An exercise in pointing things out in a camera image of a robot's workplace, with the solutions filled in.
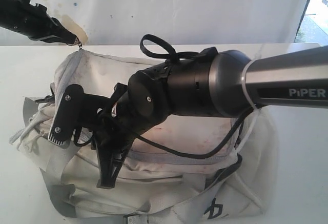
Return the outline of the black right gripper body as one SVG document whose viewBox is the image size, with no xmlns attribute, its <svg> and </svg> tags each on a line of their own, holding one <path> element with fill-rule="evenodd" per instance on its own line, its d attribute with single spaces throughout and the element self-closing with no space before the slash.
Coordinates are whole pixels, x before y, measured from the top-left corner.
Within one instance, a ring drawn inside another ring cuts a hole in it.
<svg viewBox="0 0 328 224">
<path fill-rule="evenodd" d="M 117 83 L 106 106 L 99 114 L 100 129 L 95 132 L 97 154 L 100 157 L 122 157 L 129 153 L 136 134 L 143 126 L 143 93 Z"/>
</svg>

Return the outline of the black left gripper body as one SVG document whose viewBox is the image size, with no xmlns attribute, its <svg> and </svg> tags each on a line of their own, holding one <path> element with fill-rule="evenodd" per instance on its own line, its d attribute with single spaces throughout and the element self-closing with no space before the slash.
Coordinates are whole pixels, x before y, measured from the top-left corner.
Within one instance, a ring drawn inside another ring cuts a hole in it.
<svg viewBox="0 0 328 224">
<path fill-rule="evenodd" d="M 1 0 L 1 27 L 31 40 L 46 40 L 55 36 L 57 24 L 43 5 L 24 4 L 19 0 Z"/>
</svg>

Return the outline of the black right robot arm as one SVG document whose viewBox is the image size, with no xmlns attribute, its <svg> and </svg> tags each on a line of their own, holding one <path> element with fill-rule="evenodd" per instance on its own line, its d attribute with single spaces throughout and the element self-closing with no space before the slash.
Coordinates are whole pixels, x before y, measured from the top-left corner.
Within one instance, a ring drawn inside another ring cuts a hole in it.
<svg viewBox="0 0 328 224">
<path fill-rule="evenodd" d="M 99 187 L 113 188 L 135 139 L 170 115 L 230 117 L 236 122 L 212 151 L 176 156 L 206 159 L 217 153 L 245 118 L 270 106 L 327 107 L 327 47 L 250 60 L 237 50 L 171 52 L 164 63 L 139 70 L 118 83 L 99 113 L 94 132 L 100 166 Z"/>
</svg>

